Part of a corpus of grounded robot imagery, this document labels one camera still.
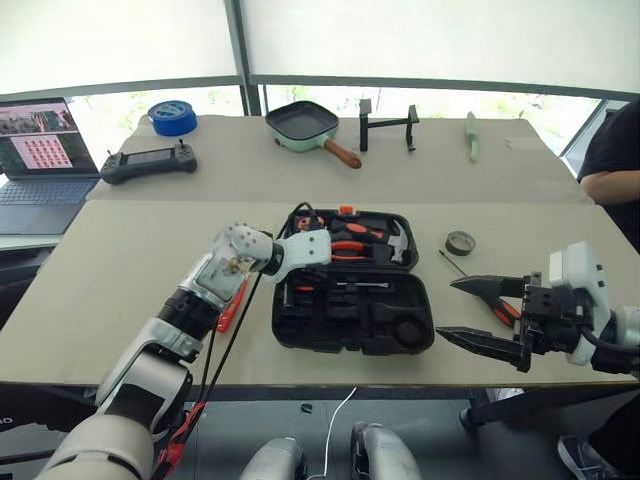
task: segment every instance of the laptop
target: laptop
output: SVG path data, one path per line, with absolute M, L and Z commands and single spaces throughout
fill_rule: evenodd
M 98 169 L 64 98 L 0 103 L 0 235 L 64 233 Z

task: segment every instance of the black shirt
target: black shirt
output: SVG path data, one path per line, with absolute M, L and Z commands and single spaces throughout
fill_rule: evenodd
M 640 170 L 640 99 L 625 105 L 600 126 L 587 148 L 578 182 L 599 172 Z M 640 253 L 640 199 L 603 205 Z

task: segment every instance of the black tool case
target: black tool case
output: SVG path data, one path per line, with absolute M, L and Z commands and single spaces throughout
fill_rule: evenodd
M 416 354 L 429 348 L 433 321 L 424 285 L 409 273 L 418 263 L 409 222 L 391 213 L 347 213 L 344 207 L 316 212 L 332 242 L 355 241 L 366 248 L 360 252 L 336 249 L 334 254 L 349 259 L 293 271 L 276 286 L 272 328 L 278 341 L 286 347 L 333 353 L 346 348 L 365 355 Z M 309 210 L 298 211 L 284 237 L 306 229 L 309 217 Z M 351 232 L 349 223 L 396 237 L 399 225 L 407 237 L 399 262 L 391 261 L 392 246 L 363 239 L 371 232 Z M 345 244 L 334 245 L 343 248 Z

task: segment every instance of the laptop keyboard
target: laptop keyboard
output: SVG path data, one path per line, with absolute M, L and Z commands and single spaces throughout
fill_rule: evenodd
M 74 182 L 9 182 L 0 188 L 0 205 L 66 205 L 81 203 L 95 180 Z

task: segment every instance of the white table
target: white table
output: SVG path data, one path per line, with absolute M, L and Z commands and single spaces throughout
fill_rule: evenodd
M 480 159 L 469 161 L 462 119 L 421 119 L 417 150 L 403 127 L 369 132 L 363 167 L 352 170 L 328 152 L 294 153 L 273 143 L 264 118 L 202 116 L 184 135 L 198 158 L 194 174 L 169 173 L 111 186 L 99 182 L 89 199 L 335 203 L 580 203 L 592 204 L 569 170 L 526 120 L 479 120 Z M 358 119 L 341 119 L 336 139 L 358 150 Z M 166 148 L 146 116 L 122 151 Z
M 0 252 L 55 247 L 62 235 L 0 235 Z
M 230 222 L 276 231 L 291 204 L 89 202 L 0 333 L 0 380 L 96 384 L 183 275 Z M 531 204 L 361 205 L 410 221 L 436 326 L 467 325 L 510 337 L 482 302 L 448 286 L 457 278 L 437 254 L 447 232 L 478 243 L 458 260 L 470 274 L 523 275 L 542 270 L 551 252 L 587 240 L 608 274 L 612 305 L 640 301 L 640 256 L 597 206 Z M 415 356 L 323 354 L 288 349 L 271 332 L 273 286 L 262 284 L 221 376 L 227 385 L 549 385 L 628 382 L 627 375 L 568 364 L 564 355 L 534 356 L 515 368 L 468 353 L 439 336 Z M 217 363 L 229 334 L 216 338 Z M 192 367 L 196 381 L 202 358 Z

